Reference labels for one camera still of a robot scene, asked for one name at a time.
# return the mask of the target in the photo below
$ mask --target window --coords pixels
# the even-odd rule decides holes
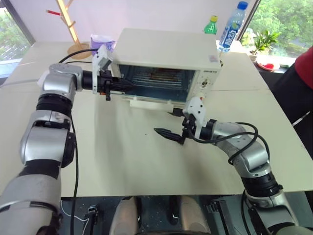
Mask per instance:
[[[20,27],[23,28],[24,24],[11,3],[0,0],[0,84],[10,75],[31,46],[30,40],[26,38]]]
[[[268,30],[280,35],[261,54],[296,58],[313,44],[313,0],[261,0],[247,24],[241,43],[248,51],[255,49],[257,34]]]

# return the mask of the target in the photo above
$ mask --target white table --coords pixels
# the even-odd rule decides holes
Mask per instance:
[[[6,83],[40,76],[48,65],[65,56],[68,45],[35,44]],[[43,57],[52,48],[51,57]],[[243,59],[227,54],[225,61],[239,64],[248,59],[237,55]],[[253,64],[246,61],[245,68],[236,73],[234,66],[223,68],[216,90],[205,102],[207,117],[256,125],[269,144],[273,173],[285,190],[313,189],[313,163],[302,142]],[[19,141],[38,95],[36,83],[0,90],[0,192],[22,168]],[[73,118],[79,147],[78,196],[234,194],[243,190],[240,177],[221,150],[191,140],[180,146],[153,130],[162,127],[181,133],[182,118],[130,108],[117,96],[106,102],[89,91],[76,95]],[[62,196],[72,196],[75,164],[61,174]]]

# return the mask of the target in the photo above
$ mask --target red item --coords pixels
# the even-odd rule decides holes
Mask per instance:
[[[57,15],[57,16],[60,16],[60,15],[61,15],[60,12],[56,12],[56,11],[46,10],[46,12],[48,12],[48,13],[50,13],[50,14],[53,14],[53,15]]]
[[[266,64],[264,67],[272,70],[274,68],[274,64]]]
[[[295,60],[295,70],[300,78],[313,90],[313,47]]]

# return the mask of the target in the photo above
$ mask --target white toaster oven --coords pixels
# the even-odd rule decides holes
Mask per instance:
[[[151,109],[205,98],[221,69],[215,37],[203,33],[126,28],[112,58],[112,75],[135,84],[124,97],[131,106]]]

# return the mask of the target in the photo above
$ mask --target water bottle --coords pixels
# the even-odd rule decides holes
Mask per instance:
[[[224,32],[221,36],[219,43],[219,50],[223,52],[228,52],[230,45],[233,42],[239,28],[241,27],[244,17],[246,15],[246,8],[248,3],[245,1],[240,1],[238,3],[237,9],[233,11],[230,18],[227,21]]]
[[[216,28],[216,21],[217,21],[217,16],[212,16],[210,19],[210,23],[204,27],[204,33],[206,34],[216,34],[217,28]]]

